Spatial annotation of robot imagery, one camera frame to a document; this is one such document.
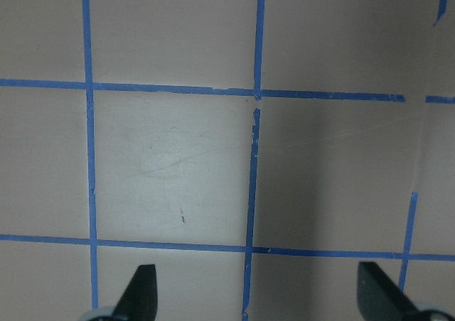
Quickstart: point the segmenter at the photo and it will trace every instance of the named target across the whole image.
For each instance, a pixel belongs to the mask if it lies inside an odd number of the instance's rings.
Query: blue tape
[[[151,241],[115,241],[98,239],[98,246],[118,246],[122,248],[138,249],[169,249],[169,250],[195,250],[216,252],[244,252],[244,246],[211,245],[211,244],[184,244],[184,243],[157,243]]]
[[[407,223],[406,223],[406,235],[405,235],[405,245],[403,246],[403,252],[409,254],[411,251],[412,245],[412,233],[414,231],[414,221],[415,221],[415,212],[417,208],[417,199],[418,194],[413,192],[411,194],[411,200],[409,202],[409,212],[407,214]]]
[[[438,16],[436,18],[436,21],[434,22],[434,26],[436,26],[438,24],[438,22],[441,20],[442,16],[446,13],[446,8],[447,8],[447,0],[439,0]]]
[[[400,278],[398,280],[398,288],[403,291],[406,284],[407,264],[409,262],[409,254],[412,246],[412,234],[414,231],[415,212],[417,208],[418,194],[413,192],[409,202],[409,211],[407,213],[405,244],[403,245],[403,260],[401,264]]]
[[[257,0],[256,38],[255,38],[255,98],[261,99],[262,45],[264,39],[265,0]]]
[[[89,239],[49,236],[19,236],[15,234],[0,234],[0,241],[25,241],[32,243],[90,245]]]
[[[413,261],[448,261],[455,262],[455,255],[438,255],[438,254],[410,254],[409,260]]]
[[[15,80],[0,79],[1,87],[33,87],[33,88],[58,88],[58,89],[85,89],[84,82],[41,81],[41,80]]]
[[[253,247],[253,230],[255,226],[256,182],[257,182],[257,156],[259,153],[259,125],[261,118],[260,109],[256,108],[253,114],[255,124],[252,127],[252,145],[250,158],[250,190],[248,195],[247,236],[245,248],[245,271],[243,273],[243,306],[242,320],[248,320],[247,309],[250,305],[251,262]]]
[[[369,94],[352,92],[307,92],[293,90],[262,90],[262,97],[282,97],[293,99],[347,99],[358,101],[406,102],[399,94]]]
[[[88,154],[88,203],[90,224],[90,273],[92,283],[92,308],[98,308],[98,259],[97,219],[95,199],[95,129],[93,112],[92,37],[90,32],[90,0],[82,0],[84,28],[84,64],[87,93],[87,154]]]
[[[90,30],[90,0],[82,0],[82,22],[84,28],[85,82],[92,84],[92,33]]]
[[[252,89],[216,89],[210,87],[186,87],[180,85],[136,85],[127,83],[93,83],[95,90],[117,90],[128,92],[173,92],[176,94],[206,94],[206,95],[232,95],[252,96]]]
[[[455,97],[444,97],[444,96],[427,96],[425,99],[426,103],[447,103],[455,104]]]
[[[405,291],[406,276],[407,276],[407,264],[408,263],[409,263],[409,259],[406,256],[405,258],[403,258],[403,260],[401,262],[400,278],[398,279],[398,288],[401,291]]]
[[[303,249],[283,249],[254,247],[255,254],[271,254],[284,256],[301,257],[332,257],[332,258],[351,258],[351,259],[402,259],[401,253],[382,252],[382,251],[337,251],[337,250],[303,250]]]

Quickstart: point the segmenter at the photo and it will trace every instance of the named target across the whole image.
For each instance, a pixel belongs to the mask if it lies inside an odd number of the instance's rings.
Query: grid
[[[446,11],[447,0],[440,0],[437,20],[441,20]],[[327,251],[327,250],[305,250],[305,249],[284,249],[253,246],[253,229],[255,220],[255,195],[257,181],[257,157],[259,155],[259,130],[261,112],[255,109],[252,126],[252,148],[250,157],[250,186],[247,210],[247,232],[244,246],[228,246],[214,244],[181,244],[181,243],[158,243],[148,241],[120,241],[97,238],[97,208],[95,199],[95,135],[93,104],[93,93],[95,90],[116,90],[116,91],[142,91],[142,92],[172,92],[179,94],[212,94],[212,95],[233,95],[248,96],[261,100],[262,97],[300,98],[300,99],[343,99],[343,100],[367,100],[386,102],[405,102],[401,94],[372,94],[372,93],[350,93],[350,92],[311,92],[311,91],[290,91],[270,90],[261,88],[262,70],[262,40],[264,33],[264,11],[265,0],[257,0],[257,19],[255,34],[255,64],[254,64],[254,88],[253,89],[216,89],[211,87],[186,87],[172,85],[137,85],[122,83],[100,83],[93,82],[92,76],[92,52],[91,52],[91,31],[90,31],[90,0],[82,0],[83,17],[83,38],[85,57],[85,82],[45,81],[45,80],[19,80],[0,79],[0,85],[4,87],[45,87],[59,89],[84,89],[87,98],[87,154],[88,154],[88,198],[90,217],[90,237],[87,239],[53,237],[53,236],[22,236],[13,234],[0,234],[1,241],[25,241],[51,244],[80,244],[90,247],[90,268],[92,284],[92,307],[98,308],[98,278],[97,278],[97,247],[98,246],[120,246],[131,248],[148,249],[177,249],[196,251],[226,251],[245,254],[245,272],[243,284],[243,306],[242,320],[248,320],[247,309],[250,303],[250,281],[252,270],[253,254],[273,254],[282,256],[306,256],[306,257],[334,257],[334,258],[355,258],[355,259],[397,259],[402,261],[399,287],[405,288],[407,277],[407,266],[409,261],[455,261],[455,255],[440,254],[412,254],[412,234],[414,229],[414,218],[417,209],[418,194],[412,192],[407,216],[405,240],[402,252],[384,251]],[[427,96],[426,103],[455,103],[455,97]]]

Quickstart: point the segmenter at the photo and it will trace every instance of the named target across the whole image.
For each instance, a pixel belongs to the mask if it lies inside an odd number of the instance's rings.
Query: grid square
[[[264,89],[416,94],[439,0],[266,0]]]
[[[77,320],[91,309],[88,246],[0,242],[3,320]]]
[[[251,321],[355,320],[358,259],[253,255]],[[394,282],[401,261],[379,260]]]
[[[82,0],[0,0],[0,78],[84,80]]]
[[[412,252],[453,254],[455,237],[455,107],[428,104],[417,174]]]
[[[455,10],[449,0],[446,13],[435,28],[429,94],[455,97]]]
[[[238,320],[243,253],[99,248],[100,305],[115,305],[141,264],[155,264],[160,320]]]
[[[419,118],[408,104],[264,99],[255,245],[401,252]]]
[[[455,263],[410,261],[405,293],[419,309],[439,309],[455,314]]]
[[[245,245],[252,101],[95,92],[99,237]]]
[[[0,87],[0,233],[88,237],[80,90]]]
[[[252,88],[257,0],[91,0],[98,82]]]

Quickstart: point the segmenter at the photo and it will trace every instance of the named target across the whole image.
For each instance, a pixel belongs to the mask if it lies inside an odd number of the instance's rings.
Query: gray surface
[[[419,193],[412,250],[424,254],[454,252],[455,107],[426,107],[419,172]]]
[[[256,0],[91,0],[94,79],[252,88]]]
[[[156,321],[239,320],[244,254],[157,249],[99,249],[100,305],[114,305],[140,264],[155,263]]]
[[[252,101],[96,92],[100,238],[245,244]]]
[[[418,107],[264,99],[255,245],[401,251]]]
[[[254,255],[251,321],[361,321],[357,263],[357,259]],[[397,282],[401,261],[378,263]]]
[[[266,0],[262,86],[422,90],[438,0]]]
[[[405,293],[455,315],[455,263],[411,261],[408,266]]]
[[[444,18],[435,29],[429,94],[453,97],[455,96],[455,48],[453,39],[455,11],[449,9],[450,1],[448,1]]]
[[[84,80],[81,0],[0,0],[0,78]]]
[[[0,233],[88,237],[85,93],[0,87]]]
[[[454,108],[424,103],[454,96],[453,2],[435,28],[439,0],[266,0],[263,88],[403,104],[95,91],[98,237],[244,245],[260,107],[255,246],[401,251],[417,191],[412,251],[453,254]],[[0,78],[83,81],[81,3],[0,0]],[[95,81],[252,88],[257,0],[90,3]],[[88,237],[85,105],[82,90],[0,88],[2,237]],[[156,263],[158,320],[241,318],[241,253],[98,250],[101,306]],[[88,246],[0,254],[5,318],[90,309]],[[251,321],[359,320],[357,262],[255,254]],[[397,280],[400,261],[379,263]],[[410,261],[406,291],[453,309],[453,272]]]
[[[75,321],[89,310],[88,246],[0,242],[1,318]]]

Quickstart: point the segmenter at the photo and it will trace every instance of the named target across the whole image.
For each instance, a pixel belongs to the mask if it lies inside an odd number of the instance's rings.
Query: scratch mark
[[[165,170],[167,168],[171,168],[171,167],[177,166],[177,165],[179,165],[181,163],[184,163],[186,161],[192,160],[192,159],[197,158],[199,156],[204,156],[205,154],[214,153],[214,152],[220,152],[220,151],[226,152],[227,150],[233,150],[233,149],[236,149],[236,148],[239,148],[239,147],[223,147],[223,148],[210,149],[209,151],[205,151],[205,152],[202,152],[202,153],[197,153],[197,154],[195,154],[193,156],[187,156],[185,158],[181,158],[178,161],[174,161],[173,163],[169,163],[168,165],[161,166],[159,168],[154,168],[152,170],[145,170],[145,171],[142,171],[142,172],[139,172],[139,173],[128,175],[128,176],[126,176],[126,178],[138,177],[140,175],[150,175],[152,173],[159,172],[160,170]]]
[[[347,139],[354,138],[354,137],[362,135],[362,134],[370,133],[372,131],[377,131],[378,129],[382,129],[382,128],[385,128],[388,126],[395,125],[397,122],[403,122],[403,121],[415,119],[417,117],[420,117],[421,115],[422,115],[422,113],[411,114],[409,116],[404,116],[404,117],[400,117],[397,119],[393,119],[391,121],[377,124],[375,126],[372,126],[372,127],[366,128],[366,129],[361,129],[359,131],[345,131],[345,132],[339,133],[339,135],[327,136],[325,138],[320,138],[317,140],[290,143],[287,145],[287,147],[293,148],[293,147],[307,146],[307,145],[311,145],[314,143],[326,143],[326,142],[332,142],[332,141],[347,140]],[[268,147],[269,148],[282,147],[282,143],[273,143],[273,144],[269,145]]]
[[[182,222],[185,224],[185,216],[183,216],[182,208],[180,208],[180,214],[182,215]]]

